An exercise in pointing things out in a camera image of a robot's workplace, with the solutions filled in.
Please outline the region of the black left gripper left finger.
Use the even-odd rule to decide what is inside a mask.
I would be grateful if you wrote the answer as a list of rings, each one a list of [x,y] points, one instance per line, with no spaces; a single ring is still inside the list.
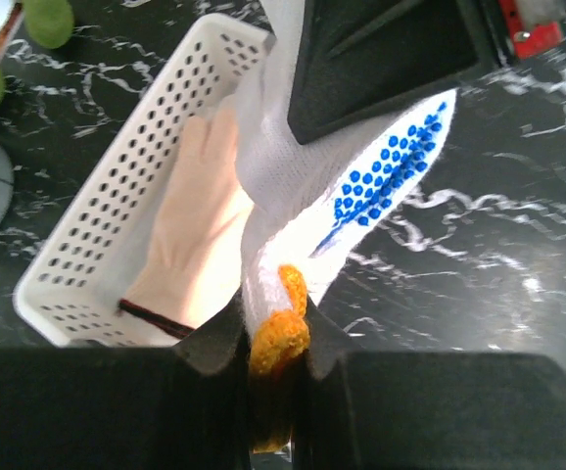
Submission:
[[[245,469],[240,304],[169,348],[0,349],[0,469]]]

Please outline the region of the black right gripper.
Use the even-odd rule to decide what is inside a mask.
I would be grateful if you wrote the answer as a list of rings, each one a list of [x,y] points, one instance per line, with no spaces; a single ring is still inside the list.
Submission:
[[[288,123],[300,144],[394,113],[563,40],[562,1],[308,1]]]

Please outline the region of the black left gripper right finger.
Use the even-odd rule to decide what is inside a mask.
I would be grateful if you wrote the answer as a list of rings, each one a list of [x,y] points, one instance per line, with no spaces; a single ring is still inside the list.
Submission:
[[[361,349],[314,305],[299,469],[566,469],[566,373],[516,352]]]

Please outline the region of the cream knit glove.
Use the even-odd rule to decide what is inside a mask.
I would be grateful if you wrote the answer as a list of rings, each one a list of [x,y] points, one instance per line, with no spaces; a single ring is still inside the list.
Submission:
[[[235,172],[233,110],[183,128],[144,268],[118,309],[183,339],[223,309],[240,285],[240,244],[251,199]]]

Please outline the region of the white plastic storage basket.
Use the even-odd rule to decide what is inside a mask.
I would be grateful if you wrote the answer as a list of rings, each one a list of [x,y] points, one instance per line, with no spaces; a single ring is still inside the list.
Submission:
[[[52,345],[174,344],[118,301],[145,263],[184,121],[229,95],[270,43],[223,14],[187,31],[15,289],[16,313]]]

